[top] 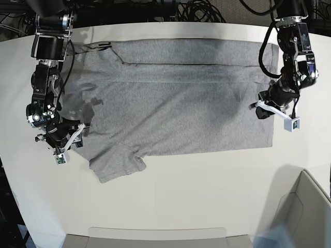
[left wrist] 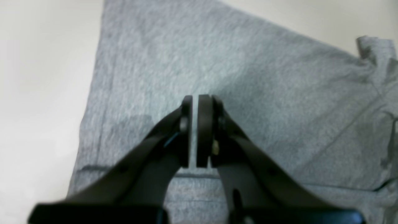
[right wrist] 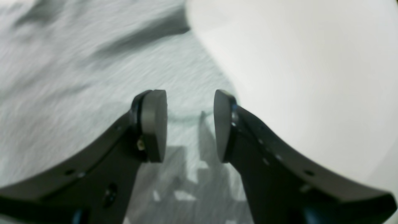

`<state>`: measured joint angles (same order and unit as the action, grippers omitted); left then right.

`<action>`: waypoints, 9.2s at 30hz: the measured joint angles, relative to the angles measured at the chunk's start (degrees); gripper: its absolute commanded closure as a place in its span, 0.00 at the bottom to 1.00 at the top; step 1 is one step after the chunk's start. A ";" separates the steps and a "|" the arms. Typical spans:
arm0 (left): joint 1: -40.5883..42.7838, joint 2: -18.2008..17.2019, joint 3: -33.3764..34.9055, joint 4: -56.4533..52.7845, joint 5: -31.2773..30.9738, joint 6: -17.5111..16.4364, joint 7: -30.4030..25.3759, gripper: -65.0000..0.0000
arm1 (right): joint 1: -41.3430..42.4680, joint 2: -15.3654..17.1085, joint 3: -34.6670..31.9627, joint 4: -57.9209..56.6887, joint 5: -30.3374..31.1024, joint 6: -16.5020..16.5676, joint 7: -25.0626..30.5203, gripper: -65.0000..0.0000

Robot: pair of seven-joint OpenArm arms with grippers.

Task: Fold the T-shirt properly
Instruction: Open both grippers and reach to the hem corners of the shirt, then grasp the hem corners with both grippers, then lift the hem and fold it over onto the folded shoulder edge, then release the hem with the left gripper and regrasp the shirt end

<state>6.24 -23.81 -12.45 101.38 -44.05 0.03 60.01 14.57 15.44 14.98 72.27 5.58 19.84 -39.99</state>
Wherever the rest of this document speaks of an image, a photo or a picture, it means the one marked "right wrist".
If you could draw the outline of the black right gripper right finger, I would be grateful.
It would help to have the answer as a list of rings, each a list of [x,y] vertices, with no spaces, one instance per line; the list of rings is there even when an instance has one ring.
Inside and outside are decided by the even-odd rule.
[[[382,224],[397,210],[392,193],[308,159],[224,90],[214,122],[218,157],[240,174],[255,224]]]

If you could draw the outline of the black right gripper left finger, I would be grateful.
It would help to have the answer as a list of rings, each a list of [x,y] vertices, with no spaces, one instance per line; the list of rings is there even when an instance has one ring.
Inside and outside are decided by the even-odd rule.
[[[2,224],[122,224],[142,163],[161,163],[167,94],[147,90],[87,147],[34,177],[1,188]]]

